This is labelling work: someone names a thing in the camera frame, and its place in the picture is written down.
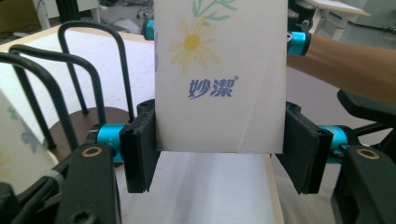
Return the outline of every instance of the black metal rod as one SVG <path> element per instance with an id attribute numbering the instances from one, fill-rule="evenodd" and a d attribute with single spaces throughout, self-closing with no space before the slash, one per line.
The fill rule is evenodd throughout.
<path id="1" fill-rule="evenodd" d="M 61 22 L 79 21 L 79 10 L 77 0 L 56 0 Z"/>
<path id="2" fill-rule="evenodd" d="M 357 136 L 362 136 L 362 135 L 366 135 L 369 133 L 375 133 L 375 132 L 379 132 L 382 130 L 386 130 L 390 128 L 388 125 L 382 124 L 382 123 L 373 123 L 373 124 L 369 124 L 369 125 L 365 125 L 363 127 L 359 127 L 357 129 L 354 129 L 353 132 L 357 135 Z"/>
<path id="3" fill-rule="evenodd" d="M 128 63 L 126 60 L 125 45 L 122 41 L 120 34 L 117 33 L 116 31 L 112 30 L 111 28 L 104 26 L 103 24 L 99 24 L 99 23 L 95 23 L 95 22 L 89 22 L 89 21 L 66 22 L 61 25 L 61 27 L 59 28 L 59 31 L 58 31 L 59 42 L 61 44 L 61 48 L 64 53 L 70 53 L 69 48 L 67 47 L 67 43 L 66 43 L 64 34 L 67 29 L 72 28 L 72 27 L 84 27 L 84 28 L 92 28 L 92 29 L 102 30 L 104 32 L 111 34 L 114 37 L 114 39 L 116 40 L 117 45 L 119 47 L 122 76 L 123 76 L 126 100 L 127 100 L 127 105 L 128 105 L 129 122 L 131 123 L 132 121 L 134 121 L 134 107 L 133 107 L 133 103 L 132 103 L 131 85 L 129 82 L 129 72 L 128 72 Z M 72 73 L 72 71 L 74 71 L 73 65 L 71 65 L 69 67 L 69 70 L 70 70 L 70 74 L 73 74 Z"/>
<path id="4" fill-rule="evenodd" d="M 380 143 L 380 151 L 386 153 L 396 163 L 396 130 L 392 130 Z"/>
<path id="5" fill-rule="evenodd" d="M 35 118 L 37 119 L 38 126 L 40 126 L 41 132 L 44 134 L 44 137 L 47 139 L 48 149 L 55 149 L 56 144 L 50 134 L 50 129 L 47 125 L 47 122 L 44 119 L 43 112 L 38 105 L 37 99 L 35 98 L 35 93 L 30 86 L 29 79 L 27 76 L 19 76 L 23 72 L 22 68 L 14 67 L 14 70 L 17 74 L 18 79 L 22 85 L 22 88 L 25 92 L 26 98 L 29 101 L 30 107 L 32 107 L 33 113 L 35 114 Z"/>
<path id="6" fill-rule="evenodd" d="M 64 97 L 62 92 L 56 83 L 55 79 L 51 74 L 38 63 L 34 63 L 31 60 L 22 58 L 15 54 L 1 53 L 0 52 L 0 63 L 10 63 L 15 67 L 22 69 L 16 69 L 18 77 L 26 77 L 26 73 L 23 69 L 27 69 L 40 79 L 40 81 L 46 86 L 49 91 L 49 95 L 52 102 L 55 104 L 55 108 L 58 112 L 59 119 L 61 120 L 64 132 L 66 134 L 67 141 L 72 150 L 78 147 L 78 140 L 73 131 L 72 122 L 70 121 L 69 114 L 67 112 L 66 105 L 64 103 Z"/>
<path id="7" fill-rule="evenodd" d="M 73 20 L 73 19 L 67 18 L 67 19 L 65 19 L 62 22 L 71 21 L 71 20 Z M 82 113 L 85 114 L 85 115 L 89 114 L 90 111 L 88 111 L 87 106 L 86 106 L 85 101 L 84 101 L 84 97 L 82 96 L 81 87 L 79 86 L 78 78 L 77 78 L 76 71 L 75 71 L 75 68 L 74 68 L 73 64 L 68 63 L 67 64 L 67 69 L 69 70 L 70 77 L 72 78 L 73 85 L 74 85 L 76 93 L 77 93 L 78 101 L 79 101 L 79 104 L 81 105 Z"/>
<path id="8" fill-rule="evenodd" d="M 14 45 L 9 49 L 10 53 L 19 54 L 24 53 L 40 59 L 77 64 L 87 70 L 91 76 L 93 93 L 95 97 L 96 107 L 98 108 L 98 118 L 101 124 L 106 123 L 105 104 L 103 100 L 102 85 L 100 82 L 99 74 L 91 63 L 87 60 L 72 54 L 65 54 L 43 49 L 35 49 L 24 45 Z"/>

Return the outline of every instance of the daisy illustration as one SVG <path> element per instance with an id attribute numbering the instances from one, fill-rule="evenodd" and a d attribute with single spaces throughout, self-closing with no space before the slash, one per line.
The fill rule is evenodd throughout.
<path id="1" fill-rule="evenodd" d="M 190 71 L 191 62 L 200 64 L 207 68 L 208 62 L 220 63 L 219 55 L 209 48 L 209 44 L 215 42 L 213 38 L 205 38 L 215 30 L 215 27 L 204 26 L 205 17 L 201 17 L 198 22 L 191 27 L 185 20 L 177 26 L 177 32 L 184 37 L 182 42 L 174 42 L 169 50 L 174 53 L 171 63 L 181 66 L 183 74 Z"/>
<path id="2" fill-rule="evenodd" d="M 11 172 L 5 166 L 11 161 L 11 157 L 5 151 L 0 151 L 0 180 L 7 178 Z"/>

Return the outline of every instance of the machine part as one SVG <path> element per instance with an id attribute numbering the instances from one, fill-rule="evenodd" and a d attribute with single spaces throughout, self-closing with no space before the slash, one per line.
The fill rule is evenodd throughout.
<path id="1" fill-rule="evenodd" d="M 276 154 L 297 192 L 318 193 L 332 144 L 332 133 L 320 129 L 287 102 L 283 154 Z"/>
<path id="2" fill-rule="evenodd" d="M 102 152 L 92 157 L 81 156 L 91 148 L 101 148 Z M 104 144 L 76 149 L 69 163 L 55 223 L 120 223 L 112 159 L 112 149 Z"/>
<path id="3" fill-rule="evenodd" d="M 83 157 L 94 157 L 99 155 L 102 152 L 102 148 L 101 147 L 89 147 L 87 149 L 85 149 L 84 151 L 82 151 L 81 155 Z"/>
<path id="4" fill-rule="evenodd" d="M 116 151 L 114 162 L 122 162 L 120 154 L 120 131 L 125 124 L 104 124 L 97 135 L 97 143 L 105 143 Z"/>
<path id="5" fill-rule="evenodd" d="M 344 151 L 349 148 L 346 132 L 336 125 L 319 125 L 319 128 L 332 133 L 332 145 L 327 163 L 341 163 L 344 158 Z"/>
<path id="6" fill-rule="evenodd" d="M 337 92 L 337 97 L 350 115 L 396 127 L 396 105 L 369 100 L 347 91 Z"/>
<path id="7" fill-rule="evenodd" d="M 288 8 L 288 31 L 299 31 L 297 26 L 299 14 Z"/>
<path id="8" fill-rule="evenodd" d="M 101 30 L 104 32 L 109 33 L 110 35 L 113 36 L 114 40 L 117 43 L 117 47 L 119 50 L 119 55 L 120 55 L 120 65 L 121 65 L 121 71 L 122 71 L 122 79 L 123 79 L 123 84 L 124 84 L 124 89 L 125 89 L 125 96 L 126 96 L 126 102 L 128 105 L 128 115 L 129 115 L 129 123 L 134 121 L 134 104 L 132 102 L 132 94 L 131 94 L 131 83 L 129 81 L 129 72 L 128 72 L 128 62 L 126 59 L 126 51 L 125 51 L 125 44 L 120 36 L 120 34 L 113 29 L 111 29 L 109 26 L 97 23 L 97 22 L 90 22 L 90 21 L 68 21 L 62 24 L 59 27 L 58 31 L 58 38 L 59 38 L 59 43 L 62 48 L 63 53 L 70 54 L 69 47 L 67 46 L 67 41 L 65 38 L 65 33 L 69 28 L 74 28 L 74 27 L 80 27 L 80 28 L 92 28 L 92 29 L 97 29 Z M 69 70 L 70 76 L 73 78 L 73 80 L 76 78 L 76 70 L 73 64 L 68 63 L 67 64 L 67 69 Z M 73 81 L 73 85 L 76 87 L 78 83 L 76 81 Z"/>
<path id="9" fill-rule="evenodd" d="M 146 101 L 137 107 L 134 122 L 120 132 L 128 192 L 149 191 L 161 152 L 156 151 L 155 103 Z"/>
<path id="10" fill-rule="evenodd" d="M 289 9 L 299 14 L 295 29 L 289 31 L 308 32 L 313 26 L 317 8 L 304 0 L 289 0 Z"/>
<path id="11" fill-rule="evenodd" d="M 302 32 L 291 32 L 291 39 L 288 41 L 289 55 L 305 55 L 311 44 L 311 34 Z"/>
<path id="12" fill-rule="evenodd" d="M 154 40 L 154 19 L 146 20 L 143 24 L 143 36 L 147 40 Z"/>
<path id="13" fill-rule="evenodd" d="M 352 146 L 332 194 L 336 223 L 396 223 L 396 165 L 381 151 Z"/>
<path id="14" fill-rule="evenodd" d="M 80 20 L 77 0 L 56 0 L 56 5 L 58 6 L 61 22 Z"/>
<path id="15" fill-rule="evenodd" d="M 17 197 L 8 183 L 0 182 L 0 218 L 4 223 L 11 223 L 12 219 L 21 211 Z"/>

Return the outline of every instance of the cardboard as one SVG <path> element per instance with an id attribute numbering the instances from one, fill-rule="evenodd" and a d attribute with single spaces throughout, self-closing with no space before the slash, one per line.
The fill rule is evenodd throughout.
<path id="1" fill-rule="evenodd" d="M 155 2 L 159 150 L 282 151 L 287 8 L 285 0 Z"/>
<path id="2" fill-rule="evenodd" d="M 32 0 L 0 1 L 0 38 L 40 29 Z"/>

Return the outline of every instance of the curved black rod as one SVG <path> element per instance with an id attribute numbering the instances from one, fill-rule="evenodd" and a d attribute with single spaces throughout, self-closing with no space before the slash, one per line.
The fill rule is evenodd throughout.
<path id="1" fill-rule="evenodd" d="M 95 22 L 90 22 L 90 21 L 68 21 L 68 22 L 65 22 L 64 24 L 61 25 L 61 27 L 59 27 L 59 31 L 58 31 L 59 42 L 61 44 L 61 48 L 64 53 L 70 53 L 69 48 L 67 47 L 64 33 L 66 32 L 67 29 L 73 28 L 73 27 L 84 27 L 84 28 L 92 28 L 92 29 L 102 30 L 102 31 L 105 31 L 105 32 L 111 34 L 114 37 L 114 39 L 116 40 L 117 45 L 119 47 L 122 76 L 123 76 L 123 81 L 124 81 L 126 101 L 128 104 L 129 122 L 131 123 L 132 121 L 134 121 L 134 107 L 132 104 L 131 85 L 129 83 L 128 63 L 126 61 L 125 45 L 122 41 L 120 34 L 117 33 L 116 31 L 112 30 L 111 28 L 104 26 L 103 24 L 99 24 L 99 23 L 95 23 Z M 68 66 L 68 68 L 69 68 L 70 74 L 72 76 L 75 76 L 76 71 L 74 70 L 73 65 L 71 64 L 70 66 Z"/>
<path id="2" fill-rule="evenodd" d="M 99 74 L 96 71 L 95 67 L 93 67 L 93 65 L 89 63 L 87 60 L 72 54 L 65 54 L 65 53 L 54 52 L 43 49 L 35 49 L 24 45 L 14 45 L 9 49 L 9 52 L 14 54 L 23 53 L 33 57 L 50 60 L 50 61 L 56 61 L 62 63 L 74 63 L 83 67 L 85 70 L 87 70 L 88 74 L 90 74 L 91 76 L 96 107 L 98 108 L 99 122 L 101 124 L 106 123 L 105 105 L 103 100 Z"/>
<path id="3" fill-rule="evenodd" d="M 46 86 L 47 90 L 50 91 L 50 97 L 52 102 L 55 104 L 56 111 L 58 112 L 59 119 L 61 120 L 62 126 L 64 127 L 64 132 L 66 134 L 70 148 L 72 150 L 77 148 L 78 140 L 75 133 L 73 132 L 72 122 L 70 121 L 66 105 L 64 104 L 64 97 L 62 96 L 62 92 L 51 74 L 38 63 L 34 63 L 15 54 L 0 52 L 0 63 L 12 64 L 20 80 L 21 78 L 27 80 L 24 69 L 29 70 L 35 74 L 38 79 L 40 79 L 40 81 Z"/>
<path id="4" fill-rule="evenodd" d="M 22 85 L 23 91 L 25 92 L 26 98 L 29 101 L 30 107 L 32 107 L 33 113 L 35 114 L 35 119 L 37 119 L 38 126 L 40 126 L 41 132 L 44 134 L 44 137 L 47 139 L 48 143 L 48 149 L 55 149 L 56 144 L 55 141 L 52 138 L 52 135 L 50 134 L 50 129 L 47 126 L 47 122 L 45 121 L 43 117 L 43 113 L 40 109 L 40 106 L 38 105 L 37 99 L 35 98 L 35 93 L 32 90 L 32 87 L 30 86 L 29 79 L 27 76 L 18 76 L 18 79 L 20 80 L 20 83 Z"/>

